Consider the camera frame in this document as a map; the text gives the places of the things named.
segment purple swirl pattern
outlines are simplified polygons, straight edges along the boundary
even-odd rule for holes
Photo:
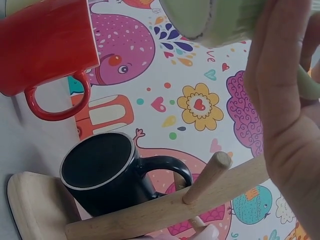
[[[244,73],[238,71],[226,81],[231,98],[226,104],[227,111],[234,121],[236,138],[245,147],[251,149],[254,157],[263,152],[263,127],[257,111],[244,88]]]

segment black mug rim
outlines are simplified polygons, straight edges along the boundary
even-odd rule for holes
[[[68,184],[66,182],[66,180],[64,179],[64,176],[62,174],[62,168],[63,168],[63,165],[64,165],[64,162],[67,158],[67,156],[69,155],[69,153],[74,150],[78,145],[80,145],[81,143],[83,143],[84,141],[90,139],[90,138],[93,138],[93,137],[96,137],[98,135],[107,135],[107,134],[120,134],[120,135],[123,135],[124,137],[126,137],[129,142],[130,142],[130,145],[131,145],[131,152],[130,152],[130,155],[126,161],[126,163],[123,165],[123,167],[114,175],[112,176],[111,178],[109,178],[108,180],[98,184],[98,185],[95,185],[95,186],[89,186],[89,187],[77,187],[77,186],[72,186],[70,184]],[[128,167],[128,165],[131,163],[132,159],[134,158],[134,154],[135,154],[135,149],[136,149],[136,146],[134,144],[134,141],[133,139],[126,133],[124,132],[120,132],[120,131],[108,131],[108,132],[101,132],[101,133],[97,133],[97,134],[94,134],[94,135],[91,135],[91,136],[88,136],[86,137],[85,139],[79,141],[76,145],[74,145],[68,152],[67,154],[64,156],[61,164],[60,164],[60,169],[59,169],[59,175],[60,175],[60,179],[62,181],[62,183],[68,187],[69,189],[72,189],[72,190],[77,190],[77,191],[87,191],[87,190],[93,190],[93,189],[97,189],[97,188],[100,188],[108,183],[110,183],[111,181],[113,181],[116,177],[118,177],[123,171],[125,171]]]

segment colorful tablecloth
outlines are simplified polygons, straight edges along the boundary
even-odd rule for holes
[[[90,10],[101,65],[87,71],[92,96],[75,117],[80,139],[127,133],[143,157],[177,157],[195,179],[216,151],[233,167],[262,153],[262,125],[243,87],[249,41],[218,49],[189,42],[157,0],[105,0]],[[83,88],[68,82],[76,103]],[[157,191],[174,191],[172,172],[150,177]],[[309,239],[270,180],[201,218],[220,240]],[[161,233],[184,240],[194,230],[183,222],[152,235]]]

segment elephant eye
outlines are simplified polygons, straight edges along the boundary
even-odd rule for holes
[[[126,72],[128,72],[128,67],[126,65],[122,65],[118,68],[118,72],[120,74],[125,74]]]

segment wooden base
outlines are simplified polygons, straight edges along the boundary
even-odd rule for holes
[[[183,196],[189,190],[187,187],[83,221],[73,197],[59,178],[18,173],[10,178],[7,194],[22,240],[123,240],[192,219],[268,178],[265,159],[258,156],[227,171],[190,205],[183,203]]]
[[[67,240],[66,225],[81,220],[57,177],[17,173],[8,182],[7,195],[22,240]]]

